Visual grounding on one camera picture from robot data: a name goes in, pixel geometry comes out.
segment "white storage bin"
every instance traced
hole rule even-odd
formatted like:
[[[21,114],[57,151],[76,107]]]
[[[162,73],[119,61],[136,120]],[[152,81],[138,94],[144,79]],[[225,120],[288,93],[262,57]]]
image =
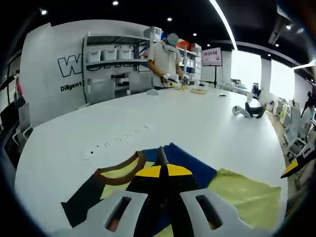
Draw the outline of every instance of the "white storage bin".
[[[118,49],[118,59],[131,59],[131,49]]]
[[[161,39],[162,29],[158,27],[149,27],[144,30],[144,37],[150,38],[150,33],[154,35],[154,42],[159,42]]]
[[[117,54],[118,54],[118,50],[116,48],[104,49],[101,52],[101,58],[104,61],[116,60]]]
[[[88,52],[87,63],[99,62],[101,59],[101,51]]]

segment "window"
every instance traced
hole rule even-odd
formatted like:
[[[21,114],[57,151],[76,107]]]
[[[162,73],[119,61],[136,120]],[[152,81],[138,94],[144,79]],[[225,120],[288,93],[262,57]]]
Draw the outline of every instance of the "window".
[[[243,51],[232,51],[231,78],[239,79],[251,91],[253,83],[261,82],[261,56]]]
[[[294,97],[294,89],[294,71],[290,67],[272,60],[270,93],[286,100],[292,100]]]

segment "screen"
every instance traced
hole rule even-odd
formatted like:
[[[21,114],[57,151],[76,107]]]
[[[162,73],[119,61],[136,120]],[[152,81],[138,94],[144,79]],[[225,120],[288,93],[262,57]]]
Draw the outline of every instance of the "screen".
[[[221,48],[202,50],[202,66],[221,66]]]

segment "glove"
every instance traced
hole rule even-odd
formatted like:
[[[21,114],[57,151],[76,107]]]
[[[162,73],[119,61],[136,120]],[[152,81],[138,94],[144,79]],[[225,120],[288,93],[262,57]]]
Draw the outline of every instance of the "glove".
[[[183,74],[182,75],[182,84],[189,84],[189,75],[188,74]]]

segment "recessed light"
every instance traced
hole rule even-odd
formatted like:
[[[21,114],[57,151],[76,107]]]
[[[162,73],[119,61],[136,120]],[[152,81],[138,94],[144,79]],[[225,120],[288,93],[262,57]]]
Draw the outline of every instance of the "recessed light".
[[[300,34],[300,33],[302,33],[302,32],[304,32],[304,28],[300,28],[300,29],[297,31],[298,34]]]

